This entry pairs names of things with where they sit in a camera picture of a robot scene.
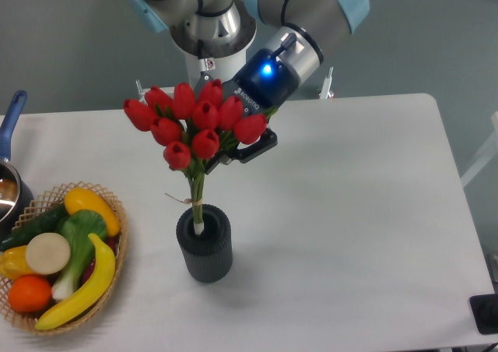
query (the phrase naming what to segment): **pot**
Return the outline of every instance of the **pot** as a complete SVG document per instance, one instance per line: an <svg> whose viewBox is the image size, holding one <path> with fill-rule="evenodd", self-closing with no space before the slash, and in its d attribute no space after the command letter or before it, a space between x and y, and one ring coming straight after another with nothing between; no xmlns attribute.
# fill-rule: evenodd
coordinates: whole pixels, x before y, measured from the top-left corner
<svg viewBox="0 0 498 352"><path fill-rule="evenodd" d="M26 91L17 91L0 126L0 241L10 234L33 193L9 163L12 133L26 103Z"/></svg>
<svg viewBox="0 0 498 352"><path fill-rule="evenodd" d="M230 221L215 206L202 206L204 230L194 231L192 209L181 215L177 224L177 240L187 264L188 272L199 282L212 283L222 279L232 267Z"/></svg>

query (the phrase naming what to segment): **white radish slice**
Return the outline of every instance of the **white radish slice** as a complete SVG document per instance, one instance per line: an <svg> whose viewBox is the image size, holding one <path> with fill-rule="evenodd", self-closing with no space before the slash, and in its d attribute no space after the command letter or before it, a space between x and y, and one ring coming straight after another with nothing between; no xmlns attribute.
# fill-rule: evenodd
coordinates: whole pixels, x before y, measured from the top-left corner
<svg viewBox="0 0 498 352"><path fill-rule="evenodd" d="M43 233L34 237L26 248L26 263L44 276L62 270L71 257L68 241L56 233Z"/></svg>

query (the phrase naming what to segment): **bok choy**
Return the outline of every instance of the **bok choy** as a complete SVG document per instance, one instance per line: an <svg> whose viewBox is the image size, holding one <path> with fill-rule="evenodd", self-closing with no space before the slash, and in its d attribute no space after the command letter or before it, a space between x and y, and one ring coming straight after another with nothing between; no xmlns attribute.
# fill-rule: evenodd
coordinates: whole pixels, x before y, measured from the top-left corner
<svg viewBox="0 0 498 352"><path fill-rule="evenodd" d="M95 233L105 241L107 232L102 216L85 209L71 215L56 232L68 241L71 248L71 258L52 286L52 297L62 301L78 289L81 275L95 257L95 248L88 234Z"/></svg>

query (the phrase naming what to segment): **black vase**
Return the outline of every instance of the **black vase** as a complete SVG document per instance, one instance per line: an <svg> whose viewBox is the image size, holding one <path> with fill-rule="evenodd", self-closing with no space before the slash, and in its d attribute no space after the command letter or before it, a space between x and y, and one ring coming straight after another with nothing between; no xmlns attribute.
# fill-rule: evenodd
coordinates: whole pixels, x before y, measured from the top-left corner
<svg viewBox="0 0 498 352"><path fill-rule="evenodd" d="M215 206L202 206L204 230L194 232L194 215L188 209L177 224L177 240L187 269L194 279L212 283L222 279L232 267L232 239L226 214Z"/></svg>

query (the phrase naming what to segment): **tulip bouquet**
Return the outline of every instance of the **tulip bouquet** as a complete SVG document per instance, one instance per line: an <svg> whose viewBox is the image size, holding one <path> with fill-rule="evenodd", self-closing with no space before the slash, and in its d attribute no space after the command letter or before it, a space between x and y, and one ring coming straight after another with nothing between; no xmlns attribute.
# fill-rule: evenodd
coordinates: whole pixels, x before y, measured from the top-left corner
<svg viewBox="0 0 498 352"><path fill-rule="evenodd" d="M207 82L196 98L187 83L180 83L170 97L153 86L140 100L124 101L124 112L140 131L153 134L166 148L163 156L173 171L181 171L190 185L194 229L197 235L204 230L202 219L202 190L205 167L218 152L226 152L240 143L249 145L266 130L268 120L276 112L244 115L239 97L223 101L219 79Z"/></svg>

